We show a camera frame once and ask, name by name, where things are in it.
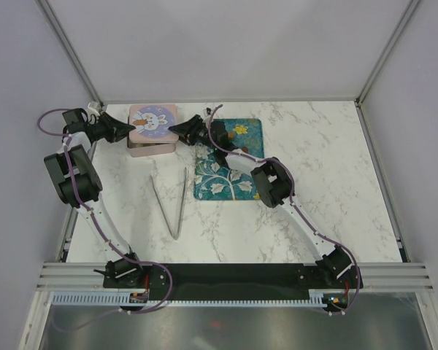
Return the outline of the pink box lid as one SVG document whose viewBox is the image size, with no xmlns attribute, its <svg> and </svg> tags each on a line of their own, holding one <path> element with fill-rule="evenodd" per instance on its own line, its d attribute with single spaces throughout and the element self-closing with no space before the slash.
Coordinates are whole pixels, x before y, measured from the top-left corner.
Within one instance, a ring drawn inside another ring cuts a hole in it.
<svg viewBox="0 0 438 350">
<path fill-rule="evenodd" d="M 135 144 L 171 144 L 179 138 L 169 130 L 177 124 L 177 106 L 174 104 L 131 105 L 128 123 L 134 126 L 128 140 Z"/>
</svg>

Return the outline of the metal serving tongs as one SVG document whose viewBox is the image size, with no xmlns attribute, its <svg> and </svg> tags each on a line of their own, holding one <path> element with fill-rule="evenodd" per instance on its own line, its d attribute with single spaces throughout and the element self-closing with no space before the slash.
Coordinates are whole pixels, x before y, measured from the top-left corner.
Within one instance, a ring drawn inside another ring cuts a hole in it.
<svg viewBox="0 0 438 350">
<path fill-rule="evenodd" d="M 161 216 L 166 224 L 169 235 L 172 240 L 177 241 L 183 226 L 183 217 L 185 211 L 187 184 L 188 184 L 188 169 L 184 169 L 179 173 L 180 179 L 173 186 L 171 192 L 168 190 L 162 191 L 159 187 L 160 180 L 155 175 L 150 175 L 150 184 L 153 189 L 153 194 L 161 211 Z"/>
</svg>

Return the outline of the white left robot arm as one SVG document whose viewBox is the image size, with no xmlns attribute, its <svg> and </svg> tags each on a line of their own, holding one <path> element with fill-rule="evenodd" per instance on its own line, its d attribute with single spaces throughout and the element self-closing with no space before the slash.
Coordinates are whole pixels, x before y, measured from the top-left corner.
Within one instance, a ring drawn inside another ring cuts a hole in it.
<svg viewBox="0 0 438 350">
<path fill-rule="evenodd" d="M 82 109 L 60 109 L 65 126 L 60 133 L 46 131 L 39 117 L 37 126 L 47 135 L 60 136 L 61 148 L 44 158 L 58 197 L 87 222 L 103 251 L 106 265 L 95 270 L 104 277 L 103 287 L 137 288 L 147 273 L 129 243 L 115 227 L 102 196 L 103 185 L 88 155 L 99 140 L 116 143 L 127 138 L 134 126 L 111 117 L 99 103 Z"/>
</svg>

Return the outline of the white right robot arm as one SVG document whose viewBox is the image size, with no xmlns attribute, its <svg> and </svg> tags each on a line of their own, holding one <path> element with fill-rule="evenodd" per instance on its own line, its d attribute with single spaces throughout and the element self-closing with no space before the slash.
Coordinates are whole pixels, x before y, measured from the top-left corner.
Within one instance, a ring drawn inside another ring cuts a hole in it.
<svg viewBox="0 0 438 350">
<path fill-rule="evenodd" d="M 188 145 L 209 147 L 220 166 L 251 176 L 261 202 L 268 208 L 279 209 L 298 234 L 307 239 L 313 249 L 319 279 L 326 287 L 337 287 L 345 279 L 361 281 L 358 263 L 343 244 L 323 235 L 310 215 L 302 208 L 295 193 L 295 181 L 290 170 L 276 157 L 256 157 L 235 145 L 222 120 L 199 115 L 169 127 Z"/>
</svg>

